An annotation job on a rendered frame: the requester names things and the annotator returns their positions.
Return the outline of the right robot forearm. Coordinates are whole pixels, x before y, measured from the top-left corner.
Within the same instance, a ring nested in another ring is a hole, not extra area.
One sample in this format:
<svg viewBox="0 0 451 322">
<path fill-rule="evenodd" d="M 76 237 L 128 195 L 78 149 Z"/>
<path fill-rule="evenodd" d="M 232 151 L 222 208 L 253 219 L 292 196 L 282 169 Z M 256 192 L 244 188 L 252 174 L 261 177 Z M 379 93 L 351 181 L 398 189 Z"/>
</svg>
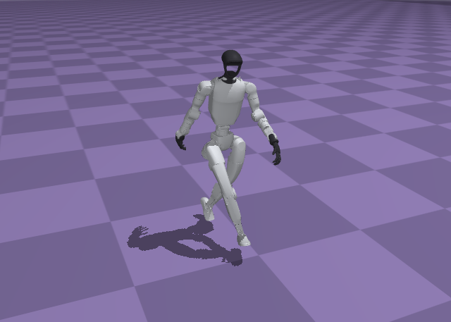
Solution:
<svg viewBox="0 0 451 322">
<path fill-rule="evenodd" d="M 190 128 L 192 126 L 192 124 L 194 123 L 194 119 L 188 118 L 191 112 L 190 108 L 188 110 L 188 112 L 186 113 L 185 117 L 184 117 L 184 121 L 183 124 L 181 125 L 180 129 L 175 133 L 177 138 L 180 139 L 181 136 L 186 136 L 187 134 L 189 134 L 190 132 Z"/>
</svg>

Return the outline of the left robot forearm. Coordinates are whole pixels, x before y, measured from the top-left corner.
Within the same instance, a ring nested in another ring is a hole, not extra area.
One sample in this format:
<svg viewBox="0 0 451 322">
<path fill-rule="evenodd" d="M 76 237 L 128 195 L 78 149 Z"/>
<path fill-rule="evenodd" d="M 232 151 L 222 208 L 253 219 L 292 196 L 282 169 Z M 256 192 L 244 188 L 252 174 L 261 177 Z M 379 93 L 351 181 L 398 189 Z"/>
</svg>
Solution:
<svg viewBox="0 0 451 322">
<path fill-rule="evenodd" d="M 263 112 L 264 113 L 264 112 Z M 262 132 L 264 133 L 264 135 L 267 137 L 268 141 L 270 142 L 268 136 L 270 134 L 274 134 L 275 138 L 277 138 L 276 134 L 273 133 L 273 129 L 272 127 L 269 125 L 268 120 L 266 119 L 265 115 L 264 118 L 260 119 L 258 122 L 258 126 L 261 128 Z"/>
</svg>

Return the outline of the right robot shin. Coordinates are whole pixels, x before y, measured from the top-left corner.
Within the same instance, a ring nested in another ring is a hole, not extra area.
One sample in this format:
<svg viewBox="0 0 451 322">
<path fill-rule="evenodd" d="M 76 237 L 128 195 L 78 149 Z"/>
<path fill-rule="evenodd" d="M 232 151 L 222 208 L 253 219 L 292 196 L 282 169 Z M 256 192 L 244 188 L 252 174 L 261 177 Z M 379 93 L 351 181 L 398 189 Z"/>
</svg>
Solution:
<svg viewBox="0 0 451 322">
<path fill-rule="evenodd" d="M 221 193 L 222 194 L 222 193 Z M 235 225 L 236 231 L 238 233 L 238 236 L 240 236 L 240 233 L 244 234 L 241 224 L 241 215 L 240 210 L 237 205 L 237 202 L 233 199 L 233 197 L 224 197 L 222 194 L 223 200 L 225 202 L 225 207 L 227 209 L 228 215 L 230 216 L 230 219 Z"/>
</svg>

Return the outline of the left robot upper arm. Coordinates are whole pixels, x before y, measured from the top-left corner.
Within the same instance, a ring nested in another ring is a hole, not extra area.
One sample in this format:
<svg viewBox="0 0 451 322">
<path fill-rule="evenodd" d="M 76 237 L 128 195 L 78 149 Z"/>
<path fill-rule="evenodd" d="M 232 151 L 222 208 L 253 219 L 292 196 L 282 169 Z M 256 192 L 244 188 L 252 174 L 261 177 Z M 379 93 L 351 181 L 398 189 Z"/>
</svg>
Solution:
<svg viewBox="0 0 451 322">
<path fill-rule="evenodd" d="M 264 114 L 262 110 L 259 108 L 259 98 L 257 94 L 257 88 L 256 86 L 251 82 L 243 81 L 245 84 L 245 93 L 247 93 L 247 99 L 249 102 L 249 105 L 251 107 L 252 113 L 251 117 L 254 122 L 259 121 L 260 119 L 264 118 Z"/>
</svg>

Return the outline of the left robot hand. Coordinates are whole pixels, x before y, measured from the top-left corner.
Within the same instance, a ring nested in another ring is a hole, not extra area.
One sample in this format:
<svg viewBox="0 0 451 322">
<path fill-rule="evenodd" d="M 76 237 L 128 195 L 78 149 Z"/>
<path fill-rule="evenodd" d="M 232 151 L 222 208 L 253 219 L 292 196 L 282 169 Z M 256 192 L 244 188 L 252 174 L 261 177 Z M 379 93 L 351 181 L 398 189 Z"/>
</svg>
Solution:
<svg viewBox="0 0 451 322">
<path fill-rule="evenodd" d="M 270 144 L 273 146 L 274 150 L 272 155 L 274 155 L 276 153 L 276 159 L 275 161 L 273 161 L 273 165 L 278 165 L 281 162 L 281 157 L 280 157 L 280 147 L 278 145 L 278 140 L 275 138 L 274 134 L 270 134 L 268 136 L 269 140 L 270 140 Z"/>
</svg>

